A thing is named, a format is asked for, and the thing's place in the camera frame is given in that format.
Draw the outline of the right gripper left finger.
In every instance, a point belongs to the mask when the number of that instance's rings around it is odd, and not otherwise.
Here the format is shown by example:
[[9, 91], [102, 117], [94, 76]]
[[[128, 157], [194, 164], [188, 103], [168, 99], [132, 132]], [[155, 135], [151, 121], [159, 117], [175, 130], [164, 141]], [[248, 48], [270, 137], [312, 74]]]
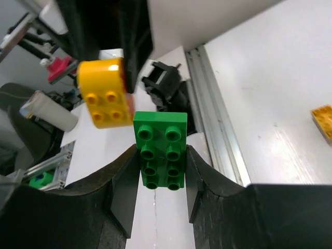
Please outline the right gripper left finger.
[[131, 146], [61, 190], [1, 184], [1, 248], [125, 248], [140, 175]]

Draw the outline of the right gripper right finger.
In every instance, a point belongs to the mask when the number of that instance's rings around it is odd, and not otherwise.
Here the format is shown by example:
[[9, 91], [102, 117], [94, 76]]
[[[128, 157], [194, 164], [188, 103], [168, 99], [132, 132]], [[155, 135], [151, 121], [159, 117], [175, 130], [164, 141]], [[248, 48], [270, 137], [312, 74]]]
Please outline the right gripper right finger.
[[331, 186], [243, 187], [186, 150], [186, 193], [196, 248], [331, 248]]

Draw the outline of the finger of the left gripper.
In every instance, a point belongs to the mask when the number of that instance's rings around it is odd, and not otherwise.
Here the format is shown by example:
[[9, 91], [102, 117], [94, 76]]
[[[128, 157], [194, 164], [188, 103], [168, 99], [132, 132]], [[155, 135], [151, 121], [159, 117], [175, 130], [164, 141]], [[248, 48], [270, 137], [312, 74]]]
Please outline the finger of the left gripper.
[[148, 1], [120, 1], [119, 28], [126, 90], [133, 93], [140, 71], [154, 49]]
[[67, 26], [72, 56], [78, 61], [97, 60], [100, 48], [78, 1], [56, 2]]

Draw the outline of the yellow oval lego piece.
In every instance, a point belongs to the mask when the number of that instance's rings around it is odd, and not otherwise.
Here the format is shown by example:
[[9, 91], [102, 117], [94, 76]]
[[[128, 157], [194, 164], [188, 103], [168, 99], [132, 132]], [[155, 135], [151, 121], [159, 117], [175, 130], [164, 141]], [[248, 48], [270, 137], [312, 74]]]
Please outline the yellow oval lego piece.
[[134, 98], [127, 93], [123, 58], [81, 62], [77, 69], [77, 83], [98, 129], [133, 124]]

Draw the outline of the green lego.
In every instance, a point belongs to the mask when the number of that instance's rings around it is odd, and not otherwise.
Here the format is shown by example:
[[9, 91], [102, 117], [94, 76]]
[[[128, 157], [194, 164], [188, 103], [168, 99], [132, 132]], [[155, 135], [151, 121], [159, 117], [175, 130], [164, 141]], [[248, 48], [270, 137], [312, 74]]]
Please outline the green lego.
[[133, 118], [143, 185], [184, 187], [187, 113], [137, 111]]

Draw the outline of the yellow lego brick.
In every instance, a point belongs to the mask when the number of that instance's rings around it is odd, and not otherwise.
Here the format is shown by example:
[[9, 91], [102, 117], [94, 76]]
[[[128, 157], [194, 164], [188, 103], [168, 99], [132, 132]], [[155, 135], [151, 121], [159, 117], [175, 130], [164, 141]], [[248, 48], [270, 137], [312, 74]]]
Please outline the yellow lego brick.
[[331, 144], [331, 105], [313, 109], [311, 115], [326, 142]]

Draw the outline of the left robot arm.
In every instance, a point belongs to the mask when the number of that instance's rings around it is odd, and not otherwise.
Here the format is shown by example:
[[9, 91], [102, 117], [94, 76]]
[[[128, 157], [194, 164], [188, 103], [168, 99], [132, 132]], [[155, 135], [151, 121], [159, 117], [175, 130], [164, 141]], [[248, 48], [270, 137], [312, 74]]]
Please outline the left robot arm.
[[[124, 82], [133, 93], [147, 59], [154, 49], [147, 1], [57, 1], [68, 29], [70, 55], [79, 62], [95, 61], [101, 50], [122, 49]], [[143, 76], [144, 87], [159, 112], [188, 115], [189, 135], [197, 132], [190, 106], [187, 84], [179, 65], [152, 63]]]

